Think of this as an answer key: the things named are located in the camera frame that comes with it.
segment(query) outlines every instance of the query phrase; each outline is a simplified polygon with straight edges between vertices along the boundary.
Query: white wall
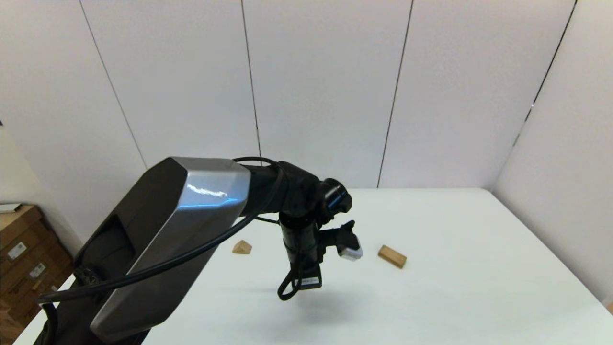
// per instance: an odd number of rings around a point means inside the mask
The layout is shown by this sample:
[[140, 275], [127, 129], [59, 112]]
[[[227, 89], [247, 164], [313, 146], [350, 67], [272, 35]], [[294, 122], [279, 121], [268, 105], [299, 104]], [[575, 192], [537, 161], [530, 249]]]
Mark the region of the white wall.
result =
[[382, 187], [488, 187], [571, 7], [2, 1], [0, 118], [81, 240], [168, 155], [261, 148], [348, 187], [381, 170]]
[[574, 0], [415, 0], [380, 187], [490, 189]]
[[245, 1], [263, 156], [377, 186], [410, 7]]
[[613, 2], [579, 1], [494, 194], [613, 299]]
[[3, 126], [0, 126], [0, 203], [38, 205], [69, 252], [76, 254], [83, 245]]
[[86, 241], [145, 171], [77, 1], [0, 2], [0, 114]]
[[83, 8], [147, 166], [259, 155], [240, 0]]

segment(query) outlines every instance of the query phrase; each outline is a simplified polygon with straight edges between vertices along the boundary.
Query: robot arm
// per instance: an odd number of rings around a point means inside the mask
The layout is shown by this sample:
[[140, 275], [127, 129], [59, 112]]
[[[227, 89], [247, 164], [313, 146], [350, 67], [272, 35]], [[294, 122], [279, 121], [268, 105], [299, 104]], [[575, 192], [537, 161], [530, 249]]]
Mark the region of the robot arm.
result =
[[[39, 298], [41, 303], [63, 301], [57, 327], [51, 320], [47, 326], [56, 329], [53, 344], [140, 344], [178, 306], [218, 242], [258, 214], [279, 213], [291, 267], [278, 292], [282, 300], [321, 286], [319, 264], [327, 246], [337, 246], [345, 257], [360, 257], [353, 222], [320, 230], [335, 214], [350, 210], [345, 188], [289, 163], [273, 163], [243, 166], [232, 160], [173, 157], [145, 172], [75, 258], [76, 281], [70, 290]], [[233, 226], [241, 215], [245, 219]], [[79, 294], [198, 248], [206, 251], [147, 279]], [[291, 292], [284, 294], [290, 283]]]

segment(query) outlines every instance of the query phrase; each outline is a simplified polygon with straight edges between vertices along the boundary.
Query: wall seam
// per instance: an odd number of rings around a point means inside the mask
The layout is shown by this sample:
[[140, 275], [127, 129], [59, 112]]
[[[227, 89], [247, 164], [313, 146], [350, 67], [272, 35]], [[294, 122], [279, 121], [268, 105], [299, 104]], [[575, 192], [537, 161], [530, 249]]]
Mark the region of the wall seam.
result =
[[396, 87], [394, 88], [394, 98], [392, 99], [392, 110], [389, 114], [389, 122], [387, 123], [387, 133], [385, 136], [385, 144], [383, 145], [383, 155], [381, 157], [381, 167], [379, 168], [379, 177], [377, 178], [377, 188], [381, 183], [381, 174], [383, 172], [383, 162], [385, 161], [385, 152], [387, 150], [387, 140], [389, 139], [389, 129], [392, 126], [392, 116], [394, 114], [394, 106], [396, 104], [396, 94], [398, 93], [398, 83], [400, 82], [400, 72], [402, 71], [402, 61], [405, 58], [406, 41], [409, 36], [409, 25], [411, 24], [411, 15], [413, 14], [413, 3], [415, 0], [411, 0], [411, 7], [409, 8], [409, 18], [406, 21], [405, 41], [402, 45], [402, 53], [400, 54], [400, 64], [398, 65], [398, 76], [396, 76]]
[[256, 94], [253, 90], [253, 75], [251, 73], [251, 55], [249, 54], [249, 40], [247, 38], [247, 22], [245, 20], [245, 6], [243, 0], [240, 0], [240, 9], [243, 13], [243, 29], [245, 30], [245, 45], [247, 47], [247, 63], [249, 64], [249, 81], [251, 82], [251, 99], [253, 100], [253, 116], [256, 119], [256, 136], [257, 136], [257, 151], [262, 156], [262, 145], [260, 143], [260, 128], [257, 125], [257, 110], [256, 110]]
[[577, 2], [578, 2], [578, 0], [575, 0], [575, 2], [573, 4], [573, 8], [571, 9], [571, 13], [568, 15], [568, 20], [566, 21], [566, 26], [564, 27], [564, 30], [562, 31], [562, 36], [560, 36], [560, 41], [558, 42], [558, 46], [555, 48], [554, 55], [551, 58], [551, 62], [549, 63], [549, 67], [547, 67], [547, 71], [545, 72], [545, 76], [543, 77], [543, 81], [541, 81], [541, 86], [539, 86], [538, 91], [536, 92], [536, 96], [535, 96], [534, 100], [532, 101], [532, 104], [530, 105], [530, 110], [528, 110], [528, 114], [526, 115], [524, 123], [522, 123], [522, 126], [519, 128], [519, 132], [517, 133], [517, 136], [515, 137], [515, 141], [513, 142], [513, 145], [511, 146], [511, 149], [510, 149], [509, 153], [507, 154], [506, 159], [504, 160], [504, 164], [503, 164], [502, 168], [500, 169], [500, 171], [498, 172], [498, 175], [497, 175], [496, 179], [494, 180], [494, 183], [492, 184], [492, 187], [490, 188], [490, 193], [492, 193], [492, 194], [494, 194], [494, 191], [496, 189], [496, 184], [498, 183], [498, 180], [500, 180], [500, 176], [502, 176], [502, 172], [504, 171], [504, 169], [506, 168], [507, 164], [509, 163], [509, 159], [511, 159], [511, 155], [513, 154], [513, 150], [515, 149], [515, 145], [517, 144], [517, 141], [519, 140], [519, 137], [522, 135], [522, 131], [524, 130], [526, 122], [528, 121], [528, 118], [530, 117], [530, 113], [532, 112], [532, 109], [534, 108], [534, 106], [536, 104], [536, 100], [538, 99], [538, 96], [541, 94], [541, 90], [543, 89], [543, 85], [545, 85], [545, 80], [547, 80], [547, 76], [549, 75], [549, 71], [551, 70], [551, 66], [553, 66], [554, 61], [555, 61], [555, 57], [558, 55], [558, 50], [560, 49], [560, 46], [562, 45], [562, 40], [564, 39], [564, 35], [566, 34], [566, 29], [568, 29], [568, 25], [570, 24], [571, 18], [573, 17], [573, 13], [574, 13], [575, 7], [577, 7]]
[[104, 64], [104, 60], [102, 59], [102, 54], [100, 54], [100, 49], [98, 48], [98, 43], [96, 42], [96, 38], [94, 37], [94, 32], [91, 30], [91, 26], [89, 25], [89, 20], [87, 19], [87, 14], [85, 13], [85, 8], [83, 8], [83, 3], [79, 0], [79, 5], [81, 6], [81, 10], [83, 11], [83, 16], [85, 17], [85, 22], [87, 23], [87, 28], [89, 29], [89, 33], [91, 35], [91, 39], [94, 41], [94, 45], [96, 46], [96, 51], [98, 52], [98, 56], [100, 57], [100, 62], [102, 63], [102, 67], [104, 68], [104, 72], [107, 75], [107, 79], [109, 80], [109, 84], [111, 85], [111, 89], [113, 90], [113, 94], [115, 95], [115, 99], [117, 100], [117, 104], [119, 104], [119, 109], [121, 110], [121, 114], [123, 115], [123, 119], [128, 126], [128, 130], [130, 131], [130, 135], [132, 136], [132, 140], [134, 141], [134, 145], [136, 146], [136, 150], [139, 152], [140, 159], [145, 166], [145, 169], [148, 169], [147, 163], [145, 163], [145, 158], [143, 157], [143, 153], [140, 151], [139, 143], [136, 141], [136, 137], [134, 136], [134, 132], [132, 131], [132, 127], [130, 127], [130, 122], [126, 117], [125, 111], [123, 111], [123, 107], [121, 106], [121, 102], [119, 100], [119, 96], [117, 96], [117, 92], [115, 91], [115, 86], [113, 86], [113, 82], [111, 81], [111, 76], [109, 75], [109, 71], [107, 70], [107, 66]]

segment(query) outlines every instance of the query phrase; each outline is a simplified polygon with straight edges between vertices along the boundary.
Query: small wooden block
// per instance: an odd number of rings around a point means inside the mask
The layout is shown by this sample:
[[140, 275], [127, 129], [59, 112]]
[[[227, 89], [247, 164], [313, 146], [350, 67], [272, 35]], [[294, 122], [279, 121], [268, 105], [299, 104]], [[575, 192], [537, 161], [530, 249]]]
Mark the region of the small wooden block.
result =
[[232, 252], [235, 254], [249, 254], [251, 253], [251, 244], [243, 241], [242, 239], [234, 245]]
[[40, 283], [42, 283], [42, 279], [37, 281], [34, 286], [32, 286], [32, 290], [36, 291], [36, 289], [38, 289], [38, 287], [40, 286]]
[[379, 256], [398, 268], [402, 268], [406, 262], [406, 256], [385, 245], [379, 250]]

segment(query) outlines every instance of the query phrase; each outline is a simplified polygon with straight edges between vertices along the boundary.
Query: rectangular wooden block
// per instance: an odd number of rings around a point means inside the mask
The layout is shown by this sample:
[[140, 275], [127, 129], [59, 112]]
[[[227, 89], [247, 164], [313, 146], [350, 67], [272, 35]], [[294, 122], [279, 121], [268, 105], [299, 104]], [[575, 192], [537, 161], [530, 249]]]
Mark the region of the rectangular wooden block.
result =
[[398, 268], [403, 268], [406, 262], [406, 256], [385, 245], [379, 250], [379, 256]]

